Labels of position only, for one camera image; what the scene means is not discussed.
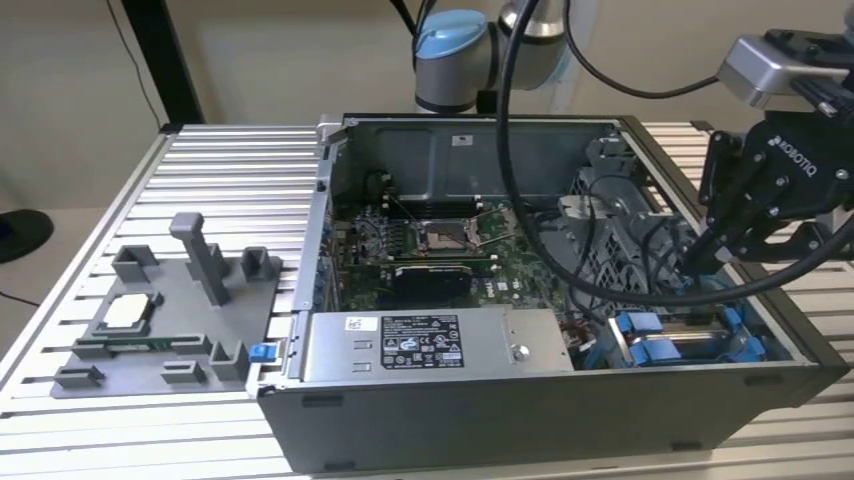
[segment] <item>aluminum extrusion table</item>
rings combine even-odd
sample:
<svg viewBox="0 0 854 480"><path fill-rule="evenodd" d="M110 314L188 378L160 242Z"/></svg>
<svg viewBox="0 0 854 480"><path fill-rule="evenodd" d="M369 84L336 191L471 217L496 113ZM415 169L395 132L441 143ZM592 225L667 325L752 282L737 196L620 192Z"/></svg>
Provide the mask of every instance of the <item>aluminum extrusion table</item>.
<svg viewBox="0 0 854 480"><path fill-rule="evenodd" d="M645 127L696 184L707 134L688 123ZM125 244L148 244L161 257L180 256L180 243L168 234L178 211L205 215L205 237L225 255L262 245L282 258L268 337L286 335L316 145L313 127L188 126L177 134L160 135L0 363L0 475L110 480L293 475L260 409L242 392L54 400L49 390L50 376L112 284L112 256ZM854 363L851 265L826 263L785 290ZM276 367L257 370L253 373L264 376ZM854 478L854 374L801 408L760 415L711 452L369 478L627 475L643 480Z"/></svg>

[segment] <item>gray holder post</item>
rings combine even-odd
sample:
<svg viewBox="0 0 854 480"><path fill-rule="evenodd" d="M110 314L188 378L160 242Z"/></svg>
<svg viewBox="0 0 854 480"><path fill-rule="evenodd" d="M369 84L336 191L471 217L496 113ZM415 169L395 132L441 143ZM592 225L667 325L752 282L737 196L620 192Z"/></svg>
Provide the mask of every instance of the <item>gray holder post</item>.
<svg viewBox="0 0 854 480"><path fill-rule="evenodd" d="M104 374L94 365L88 368L62 367L53 375L53 380L62 388L96 388L101 386Z"/></svg>
<svg viewBox="0 0 854 480"><path fill-rule="evenodd" d="M205 381L204 371L201 371L198 362L196 362L194 360L162 362L160 376L168 384L198 384L204 383Z"/></svg>
<svg viewBox="0 0 854 480"><path fill-rule="evenodd" d="M228 266L228 262L222 257L222 251L218 248L216 243L210 243L208 245L208 252L210 252L210 258L213 259L213 264L216 265L217 271L220 273L220 278L224 278L230 272L230 267ZM186 270L189 271L189 278L192 278L196 282L201 280L201 273L198 273L198 268L192 264L186 264Z"/></svg>
<svg viewBox="0 0 854 480"><path fill-rule="evenodd" d="M125 245L112 260L112 269L122 283L148 283L144 267L157 265L148 245Z"/></svg>
<svg viewBox="0 0 854 480"><path fill-rule="evenodd" d="M246 247L242 250L240 268L242 270L242 278L249 283L262 282L273 278L276 270L265 247Z"/></svg>
<svg viewBox="0 0 854 480"><path fill-rule="evenodd" d="M242 381L249 373L249 354L245 351L242 342L237 342L234 353L229 357L225 353L225 348L220 342L213 344L213 351L210 352L210 368L216 373L216 378L220 381Z"/></svg>
<svg viewBox="0 0 854 480"><path fill-rule="evenodd" d="M198 334L196 340L172 342L172 350L178 355L208 355L210 353L210 340L204 334Z"/></svg>
<svg viewBox="0 0 854 480"><path fill-rule="evenodd" d="M70 346L70 353L73 353L80 360L94 360L112 358L112 353L106 348L106 343L80 344L80 339L74 340Z"/></svg>
<svg viewBox="0 0 854 480"><path fill-rule="evenodd" d="M189 268L197 274L201 288L213 305L224 305L230 300L228 290L222 284L221 267L217 258L210 255L210 250L201 235L204 217L197 212L180 212L172 218L169 233L184 242L186 255L189 256Z"/></svg>

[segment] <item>power supply label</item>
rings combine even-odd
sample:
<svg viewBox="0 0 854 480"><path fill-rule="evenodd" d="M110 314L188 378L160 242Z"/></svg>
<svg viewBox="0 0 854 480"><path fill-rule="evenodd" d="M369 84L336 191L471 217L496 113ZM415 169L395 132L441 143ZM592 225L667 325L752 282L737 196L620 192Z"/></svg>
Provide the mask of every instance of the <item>power supply label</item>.
<svg viewBox="0 0 854 480"><path fill-rule="evenodd" d="M383 317L381 342L387 370L464 366L456 315Z"/></svg>

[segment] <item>cable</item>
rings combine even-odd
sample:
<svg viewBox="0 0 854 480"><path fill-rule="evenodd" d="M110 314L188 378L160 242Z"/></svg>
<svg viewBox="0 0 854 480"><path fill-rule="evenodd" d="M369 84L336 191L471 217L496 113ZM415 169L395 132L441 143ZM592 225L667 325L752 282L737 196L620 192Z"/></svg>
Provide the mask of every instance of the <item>cable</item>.
<svg viewBox="0 0 854 480"><path fill-rule="evenodd" d="M649 228L648 232L643 235L640 240L640 265L643 265L643 275L645 276L645 288L651 292L652 291L652 280L655 277L652 276L652 272L649 270L649 244L652 243L652 237L655 233L664 227L667 224L667 220L669 217L661 218L652 228Z"/></svg>
<svg viewBox="0 0 854 480"><path fill-rule="evenodd" d="M116 12L112 9L112 3L109 0L104 0L106 4L106 8L109 9L109 16L112 18L112 24L116 26L116 31L118 32L118 38L121 39L121 45L124 45L124 51L128 54L128 58L130 62L133 62L133 69L136 70L136 81L138 82L138 88L142 91L142 97L145 98L145 103L148 104L148 110L150 110L150 114L154 117L154 122L157 122L157 130L160 130L160 125L162 125L162 121L160 120L160 116L157 115L157 111L154 110L154 106L150 104L150 98L148 97L148 92L145 91L145 84L142 83L142 72L138 69L138 63L136 62L136 58L133 58L133 53L130 53L130 47L128 47L128 41L124 38L124 32L121 32L121 27L118 26L118 19L116 18Z"/></svg>
<svg viewBox="0 0 854 480"><path fill-rule="evenodd" d="M616 175L616 174L608 173L605 175L601 175L601 176L596 177L596 179L591 182L589 187L587 188L587 195L592 195L593 197L599 198L599 200L601 200L603 203L608 203L608 201L607 201L605 198L603 198L601 196L599 196L599 195L592 193L592 187L596 185L596 183L599 183L600 180L604 180L605 178L616 178L619 180L623 180L623 181L631 183L631 185L633 187L637 186L635 184L633 180L629 177L627 177L625 175ZM632 221L633 221L633 218L628 221L628 227L625 228L625 235L628 236L628 239L635 243L635 245L640 249L640 252L643 253L644 252L643 242L640 241L640 239L637 239L637 237L631 232L631 222ZM645 255L647 255L647 257L652 257L652 259L655 261L660 260L660 257L657 256L657 254L655 254L653 252L649 252L648 248L645 249Z"/></svg>
<svg viewBox="0 0 854 480"><path fill-rule="evenodd" d="M32 305L36 308L41 306L40 303L36 303L36 302L33 302L30 300L26 300L25 298L21 298L21 297L16 297L14 295L9 295L8 293L5 293L1 290L0 290L0 297L8 298L9 300L14 300L16 302L25 303L26 305Z"/></svg>
<svg viewBox="0 0 854 480"><path fill-rule="evenodd" d="M572 3L571 0L565 0L563 4L563 36L565 39L567 46L569 47L569 51L572 52L572 55L575 56L577 63L580 63L581 66L584 67L584 70L587 70L587 72L589 72L589 74L596 78L596 80L604 83L613 90L624 93L625 95L631 95L632 97L645 98L647 100L659 100L664 98L677 97L680 95L684 95L685 93L695 92L700 88L704 88L708 85L712 85L715 82L717 82L717 79L715 77L708 77L696 83L685 85L684 87L676 88L673 90L667 90L665 92L647 92L644 90L637 90L636 88L631 88L623 85L621 83L619 83L612 78L609 78L604 73L601 73L596 69L592 63L589 63L589 61L587 60L587 57L584 57L584 54L577 48L577 44L575 43L575 38L572 37L572 30L569 29L571 3Z"/></svg>
<svg viewBox="0 0 854 480"><path fill-rule="evenodd" d="M424 22L429 16L432 7L436 6L436 0L421 0L420 7L417 7L417 20L415 24L415 35L412 35L412 70L415 70L415 55L417 54L417 42L421 38L421 31L424 30Z"/></svg>
<svg viewBox="0 0 854 480"><path fill-rule="evenodd" d="M377 240L376 243L378 248L376 249L376 251L370 252L370 256L374 257L383 252L383 247L385 246L385 240L383 239L383 234L378 231L378 227L369 220L361 218L356 220L356 224L357 223L362 223L368 227L370 227L370 229L373 230L373 233L376 234L376 240Z"/></svg>
<svg viewBox="0 0 854 480"><path fill-rule="evenodd" d="M519 222L519 227L528 241L533 253L539 256L545 267L569 286L577 288L588 295L593 295L603 299L617 303L627 303L643 306L661 307L689 307L695 305L707 305L723 303L743 297L764 292L771 288L796 280L810 273L830 257L838 252L848 242L848 238L854 234L854 216L848 218L830 240L820 245L812 252L792 265L779 270L767 277L744 283L736 287L715 290L713 292L701 292L691 295L648 295L631 292L620 292L584 281L577 275L573 275L560 263L553 259L548 249L539 239L536 232L536 224L528 217L527 207L516 185L516 177L513 173L512 159L509 158L509 92L512 89L512 75L516 67L516 57L519 47L524 36L524 29L531 20L531 15L539 0L528 0L521 8L516 25L513 26L509 40L507 42L507 50L504 52L504 69L500 74L497 88L497 109L495 116L495 144L497 153L497 164L501 173L501 182L507 191L507 197L512 206L512 212Z"/></svg>
<svg viewBox="0 0 854 480"><path fill-rule="evenodd" d="M580 275L581 270L584 269L584 264L587 263L587 259L589 257L589 251L592 250L593 237L596 236L596 211L592 208L592 199L589 198L589 195L587 196L587 206L589 209L589 220L587 221L587 237L584 238L584 246L581 247L581 252L577 256L577 266L575 267L576 277ZM587 317L588 320L592 320L599 325L604 326L604 320L592 313L592 308L584 306L583 303L577 300L577 292L575 291L572 285L568 285L567 289L569 300L572 301L572 305L575 305L575 308L580 310L581 314L584 315L584 317Z"/></svg>
<svg viewBox="0 0 854 480"><path fill-rule="evenodd" d="M653 284L656 285L657 285L657 275L661 273L661 269L664 268L664 265L667 265L667 260L669 259L671 255L676 253L676 250L677 250L676 245L671 245L667 251L661 254L661 257L659 258L657 263L655 264L655 268L652 268L652 274L649 275L649 277L647 277L647 281L652 281Z"/></svg>
<svg viewBox="0 0 854 480"><path fill-rule="evenodd" d="M397 11L397 15L400 16L400 20L403 20L403 24L405 25L405 29L409 31L409 35L415 36L415 22L412 21L412 15L409 14L409 9L405 8L405 3L403 0L388 0Z"/></svg>

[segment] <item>floor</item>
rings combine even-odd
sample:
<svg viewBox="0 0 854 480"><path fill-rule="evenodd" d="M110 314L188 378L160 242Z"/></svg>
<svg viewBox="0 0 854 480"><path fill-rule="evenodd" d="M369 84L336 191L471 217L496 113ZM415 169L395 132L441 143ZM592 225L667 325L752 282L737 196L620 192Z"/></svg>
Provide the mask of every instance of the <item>floor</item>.
<svg viewBox="0 0 854 480"><path fill-rule="evenodd" d="M53 236L33 253L0 265L0 290L33 302L46 296L104 214L100 208L44 212L53 219ZM34 307L0 297L0 358L34 311Z"/></svg>

